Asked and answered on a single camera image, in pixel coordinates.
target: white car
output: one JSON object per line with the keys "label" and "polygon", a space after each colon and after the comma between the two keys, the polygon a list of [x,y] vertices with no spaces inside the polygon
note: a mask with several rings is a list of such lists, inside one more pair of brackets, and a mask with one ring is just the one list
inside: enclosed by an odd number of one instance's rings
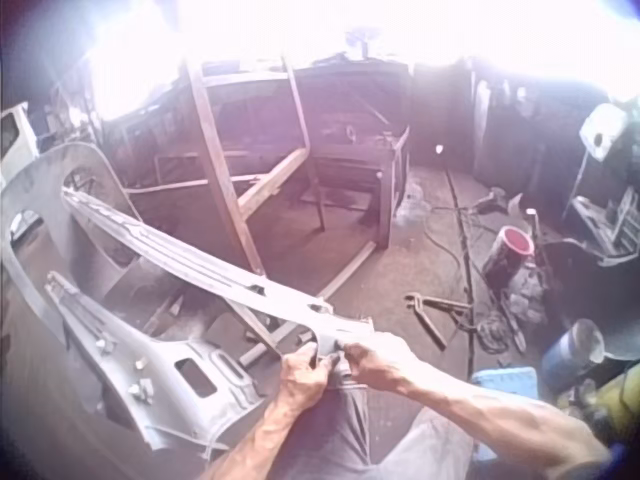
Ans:
{"label": "white car", "polygon": [[[39,155],[36,135],[27,118],[27,103],[2,112],[2,155],[0,157],[0,192],[5,185]],[[11,240],[22,236],[40,217],[24,212],[11,223]]]}

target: jeans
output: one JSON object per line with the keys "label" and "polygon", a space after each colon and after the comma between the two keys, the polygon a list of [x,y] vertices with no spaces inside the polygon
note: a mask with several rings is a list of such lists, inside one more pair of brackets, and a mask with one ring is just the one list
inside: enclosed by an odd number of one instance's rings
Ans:
{"label": "jeans", "polygon": [[327,390],[294,424],[271,480],[463,480],[473,440],[424,408],[407,435],[379,464],[369,458],[367,390]]}

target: workshop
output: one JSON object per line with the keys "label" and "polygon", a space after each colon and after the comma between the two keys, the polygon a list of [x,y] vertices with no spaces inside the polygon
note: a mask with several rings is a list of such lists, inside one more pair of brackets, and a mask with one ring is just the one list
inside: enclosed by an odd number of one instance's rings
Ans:
{"label": "workshop", "polygon": [[1,20],[0,477],[637,478],[637,2]]}

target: blue container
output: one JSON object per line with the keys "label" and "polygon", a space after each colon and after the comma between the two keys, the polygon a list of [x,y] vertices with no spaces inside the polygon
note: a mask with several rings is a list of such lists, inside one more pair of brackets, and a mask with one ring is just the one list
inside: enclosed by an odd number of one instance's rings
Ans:
{"label": "blue container", "polygon": [[582,373],[604,360],[604,339],[591,320],[582,318],[542,358],[540,374],[547,386],[561,392]]}

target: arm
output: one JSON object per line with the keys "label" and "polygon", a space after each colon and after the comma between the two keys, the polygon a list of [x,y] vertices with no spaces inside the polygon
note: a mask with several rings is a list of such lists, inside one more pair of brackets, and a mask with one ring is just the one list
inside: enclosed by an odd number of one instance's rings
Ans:
{"label": "arm", "polygon": [[214,464],[202,480],[263,480],[298,416],[315,405],[327,385],[337,355],[310,367],[317,345],[307,343],[282,358],[280,390],[262,419],[228,456]]}
{"label": "arm", "polygon": [[453,378],[418,360],[391,334],[377,333],[344,349],[356,380],[422,403],[505,460],[558,478],[571,467],[609,459],[583,422],[544,402]]}

